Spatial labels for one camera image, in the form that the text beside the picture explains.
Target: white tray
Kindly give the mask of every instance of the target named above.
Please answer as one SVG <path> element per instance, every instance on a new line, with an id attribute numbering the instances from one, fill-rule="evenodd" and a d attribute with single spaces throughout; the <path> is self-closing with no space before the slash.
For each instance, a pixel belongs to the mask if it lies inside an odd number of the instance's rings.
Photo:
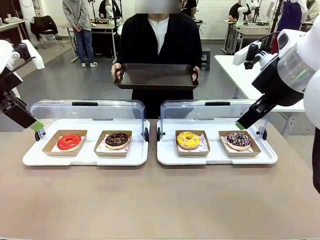
<path id="1" fill-rule="evenodd" d="M 144 127 L 150 130 L 150 122 L 145 121 Z M 86 140 L 75 157 L 48 156 L 42 149 L 58 130 L 87 130 Z M 97 140 L 103 130 L 132 131 L 129 151 L 126 157 L 101 157 L 94 152 Z M 147 160 L 148 142 L 142 135 L 142 120 L 140 119 L 59 119 L 47 130 L 44 139 L 37 141 L 24 155 L 22 161 L 27 166 L 138 166 Z"/>
<path id="2" fill-rule="evenodd" d="M 218 131 L 237 131 L 235 118 L 219 118 L 214 120 L 164 119 L 165 135 L 157 142 L 157 158 L 164 165 L 206 165 L 206 164 L 274 164 L 278 156 L 267 141 L 256 138 L 257 129 L 251 126 L 248 133 L 261 149 L 256 157 L 228 157 L 219 139 Z M 210 144 L 207 156 L 178 156 L 176 130 L 203 130 Z"/>

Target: stool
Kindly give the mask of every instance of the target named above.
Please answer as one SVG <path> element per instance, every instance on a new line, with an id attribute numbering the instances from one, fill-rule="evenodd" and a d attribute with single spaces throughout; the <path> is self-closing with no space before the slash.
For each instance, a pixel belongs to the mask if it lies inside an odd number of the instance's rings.
<path id="1" fill-rule="evenodd" d="M 210 71 L 210 59 L 211 53 L 210 48 L 203 48 L 202 49 L 202 66 L 201 68 L 205 68 L 206 71 Z"/>

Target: yellow icing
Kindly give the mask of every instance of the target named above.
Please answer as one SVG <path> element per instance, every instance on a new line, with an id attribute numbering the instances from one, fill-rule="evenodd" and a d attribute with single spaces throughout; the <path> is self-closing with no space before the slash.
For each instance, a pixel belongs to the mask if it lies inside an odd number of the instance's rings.
<path id="1" fill-rule="evenodd" d="M 189 131 L 181 132 L 176 137 L 176 140 L 178 144 L 185 149 L 194 149 L 199 145 L 200 142 L 199 136 Z"/>

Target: red icing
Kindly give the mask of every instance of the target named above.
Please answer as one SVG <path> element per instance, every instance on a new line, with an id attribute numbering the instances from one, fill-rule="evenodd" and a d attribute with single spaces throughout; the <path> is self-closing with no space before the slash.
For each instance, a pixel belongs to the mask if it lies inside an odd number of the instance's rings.
<path id="1" fill-rule="evenodd" d="M 65 135 L 58 140 L 57 147 L 60 150 L 69 150 L 78 146 L 81 142 L 81 136 L 77 134 Z"/>

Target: sprinkled chocolate donut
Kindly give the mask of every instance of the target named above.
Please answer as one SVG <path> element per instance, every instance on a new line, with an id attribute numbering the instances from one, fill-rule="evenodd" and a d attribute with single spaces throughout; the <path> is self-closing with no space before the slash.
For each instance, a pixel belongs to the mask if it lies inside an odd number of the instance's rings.
<path id="1" fill-rule="evenodd" d="M 245 150 L 251 145 L 251 139 L 242 132 L 232 132 L 226 136 L 229 146 L 237 150 Z"/>

